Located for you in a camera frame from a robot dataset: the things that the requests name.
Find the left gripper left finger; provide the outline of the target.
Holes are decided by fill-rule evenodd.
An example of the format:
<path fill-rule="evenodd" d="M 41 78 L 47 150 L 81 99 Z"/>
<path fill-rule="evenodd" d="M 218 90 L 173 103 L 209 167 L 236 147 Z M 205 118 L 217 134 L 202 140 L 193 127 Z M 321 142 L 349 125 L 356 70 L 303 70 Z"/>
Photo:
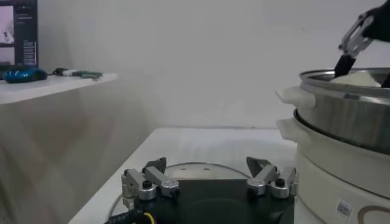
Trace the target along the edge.
<path fill-rule="evenodd" d="M 177 180 L 165 175 L 166 158 L 149 161 L 139 172 L 126 169 L 121 175 L 122 202 L 127 209 L 135 208 L 135 200 L 153 201 L 159 193 L 164 198 L 176 200 L 180 195 Z"/>

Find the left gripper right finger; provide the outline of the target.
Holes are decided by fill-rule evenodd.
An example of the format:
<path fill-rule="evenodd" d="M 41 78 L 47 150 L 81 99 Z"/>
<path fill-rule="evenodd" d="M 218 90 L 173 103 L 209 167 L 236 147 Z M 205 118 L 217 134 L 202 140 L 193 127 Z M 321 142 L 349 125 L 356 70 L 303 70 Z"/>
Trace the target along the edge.
<path fill-rule="evenodd" d="M 277 199 L 297 196 L 299 175 L 295 167 L 287 166 L 280 170 L 266 159 L 246 158 L 252 174 L 246 181 L 247 194 L 251 199 L 270 194 Z"/>

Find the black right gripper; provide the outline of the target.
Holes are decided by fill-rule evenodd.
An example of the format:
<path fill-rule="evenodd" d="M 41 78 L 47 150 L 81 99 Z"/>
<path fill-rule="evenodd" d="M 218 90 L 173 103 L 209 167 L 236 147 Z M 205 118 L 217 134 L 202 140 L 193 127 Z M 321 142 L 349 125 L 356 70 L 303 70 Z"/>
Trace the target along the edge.
<path fill-rule="evenodd" d="M 372 40 L 389 42 L 389 0 L 361 14 L 342 37 L 338 46 L 342 55 L 334 68 L 335 77 L 347 75 L 358 54 L 365 50 Z M 381 88 L 390 88 L 390 74 L 381 84 Z"/>

